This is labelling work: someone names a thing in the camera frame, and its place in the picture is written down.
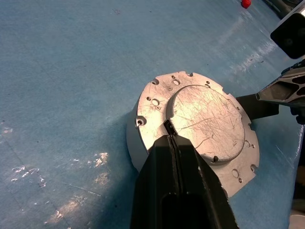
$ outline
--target blue mat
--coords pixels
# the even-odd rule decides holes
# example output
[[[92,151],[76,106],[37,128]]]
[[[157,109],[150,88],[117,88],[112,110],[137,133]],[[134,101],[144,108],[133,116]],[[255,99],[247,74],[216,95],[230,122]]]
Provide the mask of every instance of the blue mat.
[[[263,1],[1,0],[0,228],[127,229],[128,113],[155,76],[206,75],[258,92],[295,63]],[[303,129],[254,121],[257,176],[230,199],[242,229],[285,229]]]

